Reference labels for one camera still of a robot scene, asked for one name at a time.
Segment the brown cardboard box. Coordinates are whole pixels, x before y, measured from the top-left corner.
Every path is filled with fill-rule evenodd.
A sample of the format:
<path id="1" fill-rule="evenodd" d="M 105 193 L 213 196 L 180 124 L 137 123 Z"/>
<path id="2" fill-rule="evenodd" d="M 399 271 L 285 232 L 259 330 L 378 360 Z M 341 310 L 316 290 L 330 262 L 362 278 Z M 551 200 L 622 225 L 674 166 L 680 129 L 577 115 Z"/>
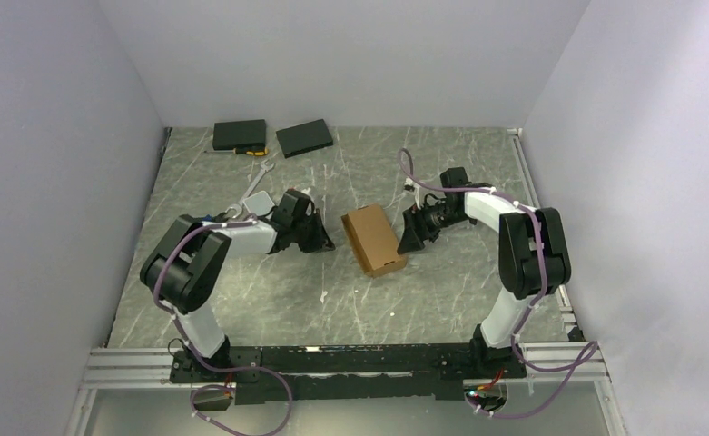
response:
<path id="1" fill-rule="evenodd" d="M 378 278 L 406 267 L 408 256 L 399 254 L 399 241 L 383 207 L 370 204 L 341 217 L 351 250 L 360 269 Z"/>

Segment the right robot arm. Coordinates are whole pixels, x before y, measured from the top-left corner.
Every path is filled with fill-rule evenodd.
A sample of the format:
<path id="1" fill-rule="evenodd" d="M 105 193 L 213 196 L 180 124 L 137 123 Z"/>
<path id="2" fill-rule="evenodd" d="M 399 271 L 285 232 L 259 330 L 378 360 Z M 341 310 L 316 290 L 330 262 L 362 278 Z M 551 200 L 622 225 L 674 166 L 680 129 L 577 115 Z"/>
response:
<path id="1" fill-rule="evenodd" d="M 421 251 L 438 239 L 441 230 L 461 222 L 482 223 L 497 233 L 502 289 L 476 328 L 477 346 L 469 353 L 473 372 L 490 377 L 513 351 L 536 303 L 571 277 L 562 216 L 552 207 L 524 205 L 488 183 L 471 183 L 462 167 L 447 169 L 440 181 L 438 189 L 428 189 L 403 211 L 398 252 Z"/>

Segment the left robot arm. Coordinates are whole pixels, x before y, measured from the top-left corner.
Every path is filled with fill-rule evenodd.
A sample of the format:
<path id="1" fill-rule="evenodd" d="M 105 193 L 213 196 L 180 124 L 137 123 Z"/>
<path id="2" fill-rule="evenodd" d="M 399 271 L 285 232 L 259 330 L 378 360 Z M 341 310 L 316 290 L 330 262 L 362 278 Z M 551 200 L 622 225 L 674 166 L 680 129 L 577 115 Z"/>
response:
<path id="1" fill-rule="evenodd" d="M 303 253 L 335 248 L 315 203 L 295 189 L 264 214 L 241 219 L 181 215 L 146 258 L 140 282 L 151 291 L 154 304 L 171 316 L 185 348 L 195 355 L 194 370 L 206 381 L 222 379 L 231 366 L 230 340 L 209 303 L 223 265 L 292 245 Z"/>

